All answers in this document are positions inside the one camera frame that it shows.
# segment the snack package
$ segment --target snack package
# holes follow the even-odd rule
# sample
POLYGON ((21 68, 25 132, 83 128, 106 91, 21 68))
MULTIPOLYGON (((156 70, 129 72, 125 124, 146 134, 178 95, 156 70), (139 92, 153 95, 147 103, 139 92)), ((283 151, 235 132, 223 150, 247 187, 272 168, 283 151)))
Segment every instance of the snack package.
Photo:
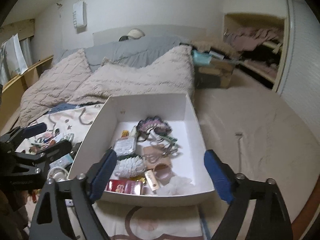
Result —
POLYGON ((141 181, 132 181, 129 179, 111 179, 109 180, 104 191, 140 195, 141 189, 141 181))

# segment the storage box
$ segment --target storage box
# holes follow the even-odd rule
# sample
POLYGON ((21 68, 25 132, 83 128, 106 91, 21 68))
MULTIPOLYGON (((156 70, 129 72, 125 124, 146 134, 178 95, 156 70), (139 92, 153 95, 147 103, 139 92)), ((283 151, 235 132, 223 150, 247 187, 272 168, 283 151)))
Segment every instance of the storage box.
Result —
MULTIPOLYGON (((104 192, 102 200, 136 206, 187 206, 202 202, 214 190, 204 166, 205 146, 190 98, 186 94, 154 94, 110 97, 91 125, 72 164, 69 179, 86 173, 99 162, 108 148, 121 137, 123 130, 148 116, 158 115, 172 127, 172 136, 178 139, 180 154, 172 158, 175 175, 192 179, 198 192, 193 195, 157 196, 130 195, 104 192)), ((150 142, 137 145, 137 151, 150 142)))
POLYGON ((195 66, 195 87, 228 88, 237 62, 212 57, 210 64, 195 66))

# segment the plastic bag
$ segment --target plastic bag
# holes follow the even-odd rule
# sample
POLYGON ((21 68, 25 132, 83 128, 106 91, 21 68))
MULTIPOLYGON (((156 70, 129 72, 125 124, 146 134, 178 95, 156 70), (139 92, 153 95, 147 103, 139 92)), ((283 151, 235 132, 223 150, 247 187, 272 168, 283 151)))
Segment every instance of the plastic bag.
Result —
POLYGON ((157 190, 159 196, 190 195, 198 193, 198 188, 191 184, 191 179, 174 176, 170 182, 157 190))

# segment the lip balm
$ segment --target lip balm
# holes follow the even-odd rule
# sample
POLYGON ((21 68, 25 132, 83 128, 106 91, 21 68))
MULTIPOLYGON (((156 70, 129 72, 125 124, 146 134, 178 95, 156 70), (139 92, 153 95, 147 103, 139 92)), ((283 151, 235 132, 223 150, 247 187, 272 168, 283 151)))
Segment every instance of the lip balm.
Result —
POLYGON ((153 171, 152 170, 149 170, 149 171, 146 171, 144 173, 144 175, 146 176, 146 180, 151 188, 152 191, 155 191, 157 189, 160 188, 157 180, 156 180, 156 177, 155 175, 153 174, 153 171))

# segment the gray duvet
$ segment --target gray duvet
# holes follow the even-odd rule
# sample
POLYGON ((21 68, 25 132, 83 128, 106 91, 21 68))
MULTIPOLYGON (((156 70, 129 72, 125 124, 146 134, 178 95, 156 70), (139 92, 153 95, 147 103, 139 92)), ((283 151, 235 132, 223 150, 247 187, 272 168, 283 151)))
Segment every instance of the gray duvet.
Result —
MULTIPOLYGON (((113 41, 107 44, 93 46, 84 49, 89 67, 95 72, 104 59, 121 65, 134 68, 146 67, 152 64, 157 58, 164 55, 180 42, 187 42, 188 39, 175 35, 150 36, 139 40, 113 41)), ((79 49, 64 50, 54 56, 53 62, 56 64, 62 59, 77 52, 79 49)))

